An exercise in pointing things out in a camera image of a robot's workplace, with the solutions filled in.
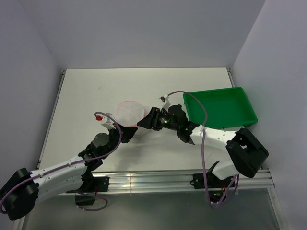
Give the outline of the mesh laundry bag pink trim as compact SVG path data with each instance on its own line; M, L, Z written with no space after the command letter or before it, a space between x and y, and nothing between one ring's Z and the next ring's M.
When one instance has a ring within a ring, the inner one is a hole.
M146 116L145 108L136 101L124 101L117 105L114 118L123 127L137 127L136 137L145 135L149 130L138 127L137 123Z

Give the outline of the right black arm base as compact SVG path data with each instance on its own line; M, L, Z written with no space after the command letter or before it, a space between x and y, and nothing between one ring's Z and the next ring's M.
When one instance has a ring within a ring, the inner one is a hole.
M237 184L234 181L232 176L227 177L224 180L219 180L215 175L211 172L206 173L207 176L207 187L208 189L217 188L217 190L209 191L210 201L217 204L222 198L223 194L226 192L228 186L230 188L237 188ZM204 177L202 173L195 173L192 175L192 180L190 181L190 185L194 187L194 189L204 189Z

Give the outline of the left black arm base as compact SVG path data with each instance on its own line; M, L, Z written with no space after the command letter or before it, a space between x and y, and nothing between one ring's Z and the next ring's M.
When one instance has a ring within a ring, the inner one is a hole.
M107 192L109 187L109 177L93 177L85 181L75 194L75 204L79 207L92 206L98 198L85 194L98 195L99 192Z

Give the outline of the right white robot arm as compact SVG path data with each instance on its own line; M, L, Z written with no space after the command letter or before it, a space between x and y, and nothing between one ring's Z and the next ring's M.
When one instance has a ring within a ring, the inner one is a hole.
M230 158L215 162L206 173L207 183L214 187L238 174L253 178L269 155L248 129L223 131L204 127L189 121L180 105L168 109L152 107L137 126L155 131L170 129L176 131L184 143L208 145L226 151Z

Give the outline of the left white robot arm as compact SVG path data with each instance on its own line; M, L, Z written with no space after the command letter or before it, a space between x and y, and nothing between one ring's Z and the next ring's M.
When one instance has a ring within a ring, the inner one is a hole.
M112 128L99 133L76 157L46 169L17 170L0 190L0 212L11 221L32 211L42 201L65 192L87 192L94 185L92 171L121 143L128 143L137 127Z

